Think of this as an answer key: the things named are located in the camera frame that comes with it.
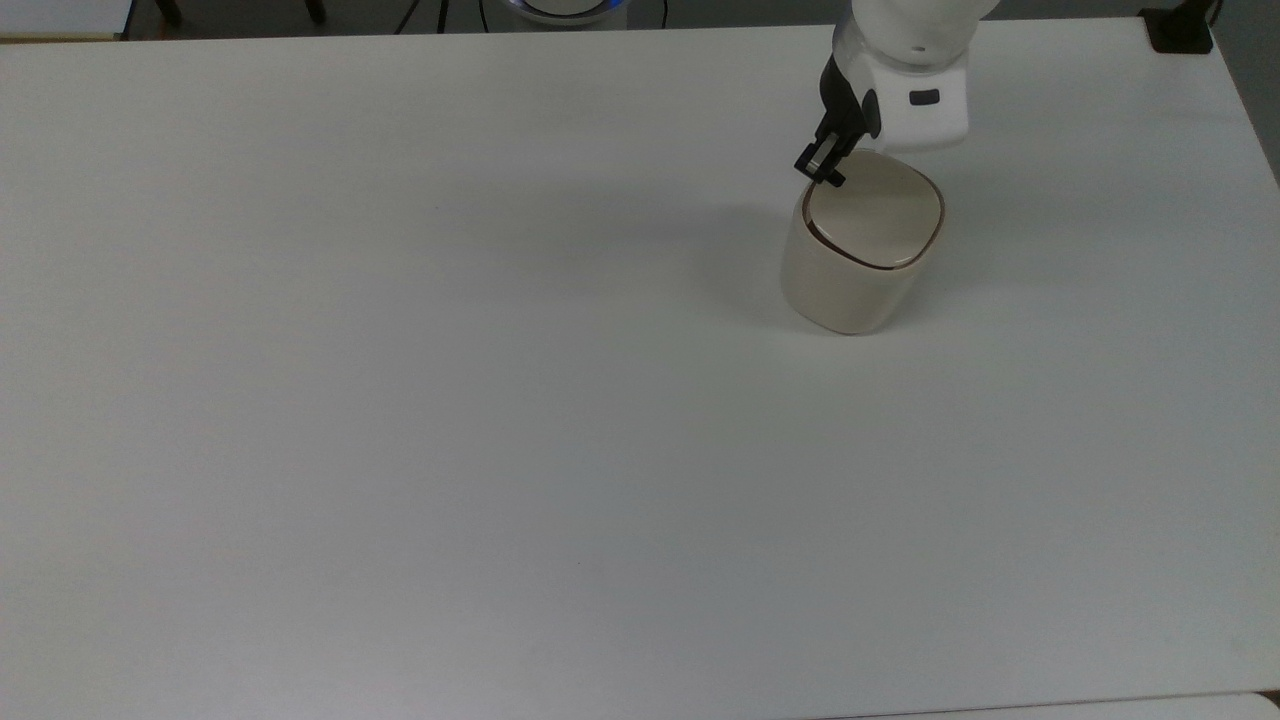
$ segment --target black cable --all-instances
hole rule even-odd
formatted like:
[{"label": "black cable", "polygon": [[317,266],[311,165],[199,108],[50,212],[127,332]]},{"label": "black cable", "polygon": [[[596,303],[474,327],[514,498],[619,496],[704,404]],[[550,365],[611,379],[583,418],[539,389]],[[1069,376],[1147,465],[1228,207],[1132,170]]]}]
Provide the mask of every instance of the black cable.
[{"label": "black cable", "polygon": [[393,32],[392,35],[399,35],[399,33],[401,33],[401,31],[403,31],[403,29],[404,29],[404,26],[407,26],[407,24],[408,24],[408,19],[410,19],[410,18],[411,18],[411,17],[413,15],[413,10],[416,10],[416,9],[417,9],[417,4],[419,4],[419,1],[420,1],[420,0],[413,0],[413,1],[412,1],[412,3],[410,4],[410,6],[408,6],[408,12],[407,12],[407,13],[404,13],[404,18],[403,18],[403,19],[401,20],[401,24],[399,24],[399,26],[398,26],[398,27],[396,28],[396,32]]},{"label": "black cable", "polygon": [[440,15],[435,18],[435,35],[444,35],[444,22],[449,18],[449,0],[440,0]]}]

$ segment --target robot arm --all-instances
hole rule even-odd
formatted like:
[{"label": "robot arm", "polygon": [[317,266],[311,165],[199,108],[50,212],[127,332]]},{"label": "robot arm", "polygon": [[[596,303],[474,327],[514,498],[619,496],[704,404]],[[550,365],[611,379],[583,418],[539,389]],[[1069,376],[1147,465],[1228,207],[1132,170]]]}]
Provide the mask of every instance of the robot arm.
[{"label": "robot arm", "polygon": [[998,1],[851,0],[822,73],[827,113],[796,169],[838,187],[836,167],[864,136],[881,151],[964,140],[969,41]]}]

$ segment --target white table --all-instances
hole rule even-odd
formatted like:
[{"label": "white table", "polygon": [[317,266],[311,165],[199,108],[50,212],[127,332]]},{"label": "white table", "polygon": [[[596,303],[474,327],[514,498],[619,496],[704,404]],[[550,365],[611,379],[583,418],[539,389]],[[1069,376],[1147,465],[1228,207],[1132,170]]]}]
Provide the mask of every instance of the white table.
[{"label": "white table", "polygon": [[129,0],[0,0],[0,36],[124,32]]},{"label": "white table", "polygon": [[1221,58],[984,24],[913,160],[946,243],[845,338],[777,283],[828,36],[0,47],[5,717],[1280,685],[1280,193]]}]

